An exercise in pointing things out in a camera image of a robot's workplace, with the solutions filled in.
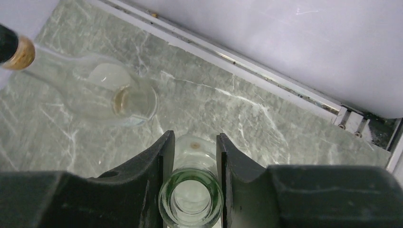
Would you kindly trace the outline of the clear bottle gold cork cap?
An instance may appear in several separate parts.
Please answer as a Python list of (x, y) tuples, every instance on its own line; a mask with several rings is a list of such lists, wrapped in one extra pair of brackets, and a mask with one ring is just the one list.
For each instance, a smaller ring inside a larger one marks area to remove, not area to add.
[(0, 66), (53, 87), (67, 109), (89, 120), (139, 126), (158, 108), (158, 95), (149, 82), (120, 61), (98, 53), (61, 54), (4, 25)]

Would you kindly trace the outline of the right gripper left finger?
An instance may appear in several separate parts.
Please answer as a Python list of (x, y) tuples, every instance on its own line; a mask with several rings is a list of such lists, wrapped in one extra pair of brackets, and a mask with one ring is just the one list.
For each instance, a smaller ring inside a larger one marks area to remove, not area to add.
[(3, 228), (163, 228), (158, 195), (172, 172), (173, 131), (97, 178), (67, 171), (0, 174)]

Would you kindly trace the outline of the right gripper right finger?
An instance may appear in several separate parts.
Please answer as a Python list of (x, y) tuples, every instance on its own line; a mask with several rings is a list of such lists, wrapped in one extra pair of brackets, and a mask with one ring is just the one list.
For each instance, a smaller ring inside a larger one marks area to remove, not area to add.
[(216, 139), (224, 228), (400, 228), (403, 190), (383, 168), (269, 165)]

